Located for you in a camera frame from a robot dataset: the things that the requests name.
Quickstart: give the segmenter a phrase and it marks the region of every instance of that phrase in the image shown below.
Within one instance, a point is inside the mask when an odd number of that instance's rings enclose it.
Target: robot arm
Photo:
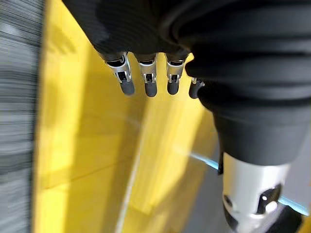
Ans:
[[[228,224],[248,233],[276,209],[311,108],[311,2],[296,0],[64,0],[122,91],[138,60],[156,95],[156,54],[166,53],[168,92],[185,59],[190,97],[214,115]]]

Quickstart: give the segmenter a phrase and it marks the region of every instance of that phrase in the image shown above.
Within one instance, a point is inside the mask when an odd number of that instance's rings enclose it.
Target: robotic fingertip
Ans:
[[[145,91],[148,97],[154,97],[157,93],[156,82],[155,83],[145,83]]]
[[[192,82],[190,84],[189,88],[189,96],[192,99],[197,99],[198,98],[198,90],[204,86],[204,82],[198,81],[195,78],[192,79]]]
[[[171,82],[167,83],[167,91],[171,95],[175,95],[178,92],[179,89],[179,82]]]
[[[121,86],[122,92],[127,96],[131,96],[132,94],[135,93],[135,87],[134,87],[134,83],[132,80],[129,82],[122,82],[120,86]]]

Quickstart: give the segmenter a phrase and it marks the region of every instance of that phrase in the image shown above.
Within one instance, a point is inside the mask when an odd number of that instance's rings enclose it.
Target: silver metal joint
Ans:
[[[166,74],[169,83],[172,83],[172,81],[175,81],[175,83],[179,82],[183,73],[184,65],[185,60],[169,61],[167,59]]]
[[[156,57],[154,60],[138,62],[144,83],[156,82]]]
[[[113,74],[117,77],[120,83],[131,81],[131,66],[128,61],[126,52],[118,60],[105,62],[112,69]]]
[[[223,204],[226,220],[237,233],[251,233],[277,209],[290,164],[260,166],[223,155]]]
[[[192,81],[193,84],[196,84],[196,78],[192,78],[191,81]]]

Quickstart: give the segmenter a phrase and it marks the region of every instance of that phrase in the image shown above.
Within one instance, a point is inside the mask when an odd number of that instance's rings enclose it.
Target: yellow floor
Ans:
[[[60,0],[47,3],[43,51],[35,232],[180,232],[206,169],[189,159],[203,117],[190,78],[170,96],[160,54],[158,94],[148,98],[129,54],[136,93],[124,96]]]

